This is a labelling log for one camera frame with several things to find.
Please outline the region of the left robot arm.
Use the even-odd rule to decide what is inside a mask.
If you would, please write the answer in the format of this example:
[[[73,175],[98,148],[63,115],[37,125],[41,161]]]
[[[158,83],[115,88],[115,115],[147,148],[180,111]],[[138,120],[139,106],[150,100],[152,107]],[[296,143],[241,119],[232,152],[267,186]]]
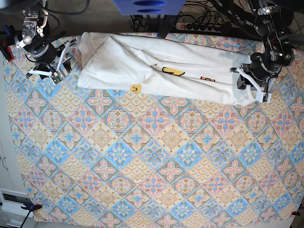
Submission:
[[[240,69],[267,90],[270,79],[278,78],[282,68],[289,66],[294,57],[289,39],[285,36],[280,8],[264,0],[257,3],[252,9],[256,16],[254,23],[256,32],[254,33],[237,19],[234,1],[230,0],[228,5],[233,23],[247,35],[263,42],[264,52],[253,53],[250,56],[251,62],[243,63]]]

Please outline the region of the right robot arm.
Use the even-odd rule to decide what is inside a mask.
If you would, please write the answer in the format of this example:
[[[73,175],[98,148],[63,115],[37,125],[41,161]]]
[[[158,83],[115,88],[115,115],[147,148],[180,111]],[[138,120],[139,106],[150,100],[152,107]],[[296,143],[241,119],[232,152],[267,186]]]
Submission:
[[[23,29],[14,37],[15,46],[25,53],[29,62],[35,64],[28,70],[27,78],[40,75],[41,78],[49,77],[58,83],[65,78],[65,71],[72,71],[72,55],[68,49],[76,42],[69,40],[54,47],[52,42],[64,36],[59,33],[54,38],[49,38],[50,26],[48,24],[49,12],[46,10],[47,1],[41,0],[42,6],[31,6],[23,10]]]

